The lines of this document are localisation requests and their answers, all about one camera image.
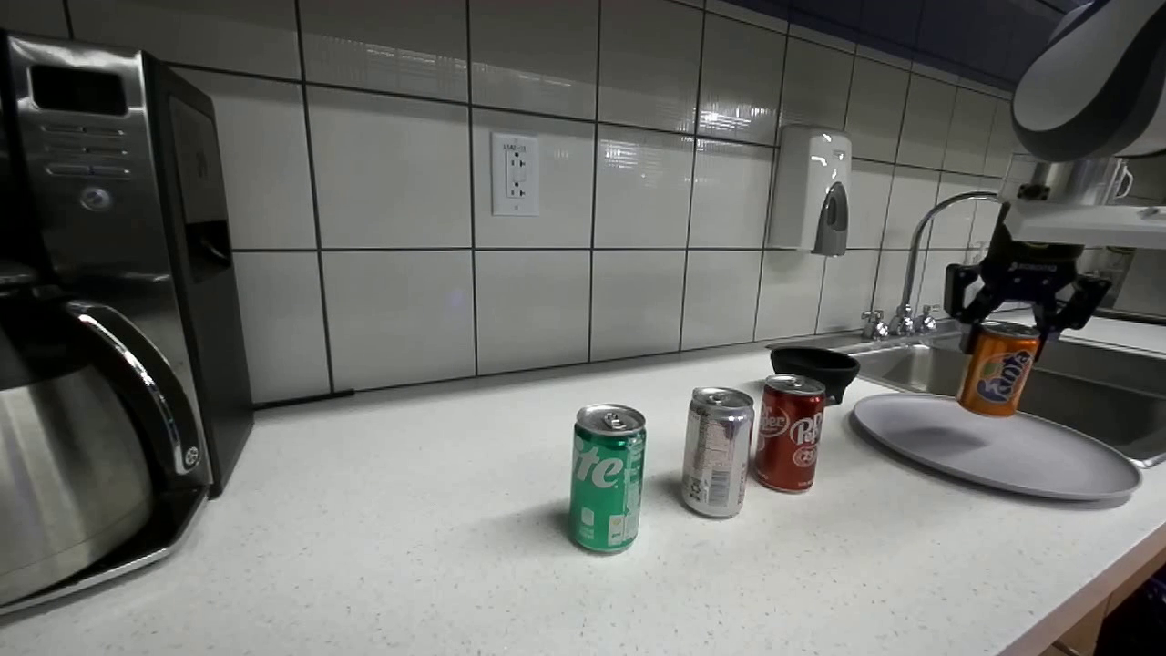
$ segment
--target stainless steel carafe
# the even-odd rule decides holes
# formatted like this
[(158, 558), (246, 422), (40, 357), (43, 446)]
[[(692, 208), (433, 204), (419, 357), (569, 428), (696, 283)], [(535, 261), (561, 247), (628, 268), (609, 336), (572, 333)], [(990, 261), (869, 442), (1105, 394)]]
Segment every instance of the stainless steel carafe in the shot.
[(82, 572), (148, 520), (143, 410), (170, 446), (170, 475), (198, 479), (188, 410), (135, 340), (116, 311), (67, 302), (33, 269), (0, 261), (0, 605)]

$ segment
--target plate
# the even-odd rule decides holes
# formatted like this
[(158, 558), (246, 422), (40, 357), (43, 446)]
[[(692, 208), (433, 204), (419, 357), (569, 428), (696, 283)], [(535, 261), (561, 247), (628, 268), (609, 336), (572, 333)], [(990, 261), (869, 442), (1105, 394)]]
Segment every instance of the plate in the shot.
[(854, 428), (933, 475), (1009, 495), (1123, 504), (1140, 469), (1109, 446), (1036, 415), (973, 415), (950, 399), (886, 394), (854, 410)]

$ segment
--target appliance handle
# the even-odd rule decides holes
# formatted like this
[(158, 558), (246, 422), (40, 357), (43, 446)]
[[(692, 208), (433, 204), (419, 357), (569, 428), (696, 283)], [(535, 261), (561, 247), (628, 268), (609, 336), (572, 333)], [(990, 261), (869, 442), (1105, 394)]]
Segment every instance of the appliance handle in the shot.
[(148, 404), (158, 410), (170, 466), (179, 479), (206, 484), (203, 451), (198, 442), (198, 422), (188, 412), (188, 399), (183, 394), (179, 376), (167, 368), (165, 354), (113, 306), (73, 299), (73, 321), (81, 321), (93, 340), (102, 340), (143, 382)]

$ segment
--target wall outlet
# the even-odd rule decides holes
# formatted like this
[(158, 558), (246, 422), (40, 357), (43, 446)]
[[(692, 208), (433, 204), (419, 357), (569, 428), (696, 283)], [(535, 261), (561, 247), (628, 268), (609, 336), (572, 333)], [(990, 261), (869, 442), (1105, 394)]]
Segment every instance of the wall outlet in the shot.
[(496, 135), (496, 215), (538, 215), (538, 138)]

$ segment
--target soda can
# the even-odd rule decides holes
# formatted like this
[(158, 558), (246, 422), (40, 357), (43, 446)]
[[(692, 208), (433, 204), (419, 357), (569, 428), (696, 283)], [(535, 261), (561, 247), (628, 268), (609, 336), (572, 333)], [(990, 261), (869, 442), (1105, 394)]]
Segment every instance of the soda can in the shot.
[(762, 385), (753, 479), (777, 493), (804, 493), (815, 475), (827, 385), (804, 376), (770, 376)]
[(572, 544), (620, 553), (640, 520), (646, 415), (628, 404), (586, 404), (572, 450)]
[(1015, 415), (1038, 345), (1036, 329), (979, 329), (960, 371), (957, 404), (977, 415)]
[(692, 515), (731, 518), (750, 466), (753, 399), (713, 385), (692, 389), (681, 498)]

